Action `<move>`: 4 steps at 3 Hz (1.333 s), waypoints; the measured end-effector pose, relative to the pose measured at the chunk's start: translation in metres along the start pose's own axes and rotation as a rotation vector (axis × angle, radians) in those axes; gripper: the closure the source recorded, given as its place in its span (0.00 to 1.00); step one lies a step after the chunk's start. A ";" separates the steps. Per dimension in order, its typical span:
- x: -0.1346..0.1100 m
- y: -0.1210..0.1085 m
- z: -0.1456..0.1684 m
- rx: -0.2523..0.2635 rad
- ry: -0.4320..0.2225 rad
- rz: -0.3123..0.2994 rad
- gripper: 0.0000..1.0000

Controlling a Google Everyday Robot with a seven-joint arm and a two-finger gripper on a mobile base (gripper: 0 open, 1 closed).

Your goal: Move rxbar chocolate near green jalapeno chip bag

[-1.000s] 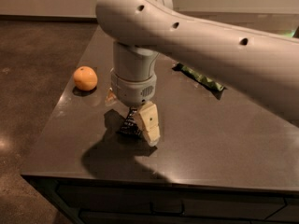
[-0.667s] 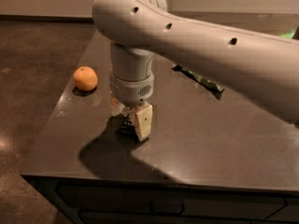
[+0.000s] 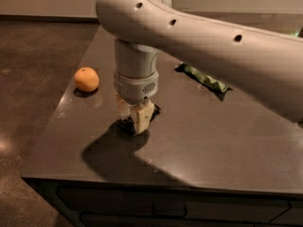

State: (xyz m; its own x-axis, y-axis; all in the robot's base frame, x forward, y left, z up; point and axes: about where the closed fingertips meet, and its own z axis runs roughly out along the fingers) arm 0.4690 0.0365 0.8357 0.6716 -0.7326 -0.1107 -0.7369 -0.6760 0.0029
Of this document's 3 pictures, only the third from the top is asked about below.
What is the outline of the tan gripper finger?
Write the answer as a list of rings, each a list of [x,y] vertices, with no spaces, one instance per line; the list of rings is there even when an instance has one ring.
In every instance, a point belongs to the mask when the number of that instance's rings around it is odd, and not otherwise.
[[[131,115],[131,105],[120,95],[116,95],[117,108],[121,119],[126,119]]]
[[[149,127],[153,111],[154,104],[149,99],[131,107],[131,119],[134,122],[135,134],[140,134]]]

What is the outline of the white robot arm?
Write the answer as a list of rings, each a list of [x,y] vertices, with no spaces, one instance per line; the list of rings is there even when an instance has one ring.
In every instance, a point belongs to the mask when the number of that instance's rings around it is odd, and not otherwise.
[[[157,90],[158,51],[303,123],[303,40],[186,14],[171,0],[97,0],[96,13],[116,37],[114,84],[121,98],[146,104]]]

